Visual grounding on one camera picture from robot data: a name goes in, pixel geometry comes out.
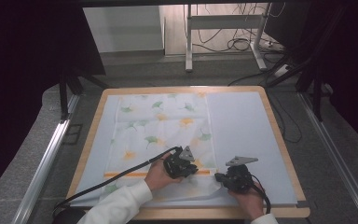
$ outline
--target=metal stand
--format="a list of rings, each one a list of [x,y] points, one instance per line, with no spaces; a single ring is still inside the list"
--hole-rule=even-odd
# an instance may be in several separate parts
[[[319,121],[322,121],[321,116],[321,97],[322,97],[322,77],[320,72],[317,70],[317,65],[319,64],[321,55],[323,53],[324,47],[330,38],[331,34],[336,29],[336,26],[341,19],[342,15],[344,14],[346,8],[348,7],[348,3],[338,4],[331,20],[328,22],[327,26],[325,27],[324,33],[321,39],[316,44],[314,51],[310,55],[310,57],[297,67],[292,70],[289,70],[284,75],[276,78],[272,82],[267,84],[267,87],[274,87],[285,81],[287,78],[294,76],[300,71],[303,71],[300,78],[296,84],[297,91],[307,91],[310,87],[310,84],[313,81],[313,113],[318,118]]]
[[[214,29],[257,29],[255,41],[250,43],[252,52],[261,71],[267,70],[266,64],[260,55],[258,45],[269,14],[270,3],[262,15],[216,15],[191,16],[191,5],[187,5],[187,44],[186,44],[186,71],[193,70],[193,52],[191,42],[192,30]]]
[[[74,95],[80,95],[83,93],[83,86],[77,76],[81,76],[86,80],[94,83],[102,89],[111,89],[112,87],[102,82],[98,78],[95,78],[77,68],[63,68],[60,74],[60,101],[61,101],[61,123],[64,123],[68,119],[68,94],[66,92],[66,86],[69,87]]]

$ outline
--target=metal frame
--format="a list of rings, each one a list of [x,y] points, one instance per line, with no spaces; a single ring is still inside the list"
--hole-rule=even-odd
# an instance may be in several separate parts
[[[63,136],[68,129],[68,125],[71,121],[71,117],[75,111],[79,96],[73,95],[68,104],[68,117],[63,122],[60,122],[48,144],[48,148],[42,158],[42,161],[39,163],[37,170],[34,174],[34,177],[29,185],[27,191],[25,192],[24,197],[22,198],[19,209],[16,212],[12,220],[12,224],[26,223],[29,216],[31,215],[34,204],[39,196],[43,185],[45,184],[46,178],[48,177],[48,172],[50,171],[51,165],[54,162],[57,151],[61,145]]]
[[[351,173],[350,168],[347,166],[346,162],[342,158],[341,154],[339,153],[338,148],[336,147],[334,141],[330,137],[330,134],[324,127],[324,124],[318,120],[312,110],[312,102],[307,97],[306,93],[299,93],[298,97],[300,98],[303,106],[305,107],[312,124],[315,127],[316,132],[321,137],[322,142],[330,156],[331,161],[336,166],[336,169],[339,175],[342,178],[345,186],[348,189],[349,194],[351,195],[354,203],[358,208],[358,182]]]
[[[260,54],[258,45],[266,25],[270,3],[262,15],[214,15],[192,16],[191,5],[187,5],[187,43],[186,43],[186,71],[193,71],[193,52],[191,31],[211,29],[257,29],[255,41],[250,43],[252,53],[255,56],[260,71],[266,71],[267,67]]]

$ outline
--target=metal bracket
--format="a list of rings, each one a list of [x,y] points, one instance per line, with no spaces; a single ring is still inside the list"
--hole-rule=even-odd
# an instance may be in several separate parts
[[[179,158],[185,161],[195,161],[193,154],[190,151],[190,147],[185,147],[185,150],[182,151]]]
[[[226,166],[239,166],[246,163],[258,161],[258,158],[234,157],[231,161],[226,162]]]

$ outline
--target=wall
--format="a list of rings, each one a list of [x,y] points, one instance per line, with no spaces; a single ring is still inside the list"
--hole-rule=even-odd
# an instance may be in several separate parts
[[[100,52],[163,49],[158,6],[83,10]]]

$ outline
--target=white cloth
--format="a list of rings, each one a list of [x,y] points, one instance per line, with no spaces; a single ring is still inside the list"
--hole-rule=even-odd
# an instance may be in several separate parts
[[[251,224],[278,224],[277,219],[272,214],[266,214],[262,217],[258,217],[257,219],[253,220]]]
[[[139,212],[139,207],[152,200],[153,195],[144,180],[130,187],[122,187],[92,207],[77,224],[124,224]],[[251,224],[278,224],[275,216],[267,214]]]

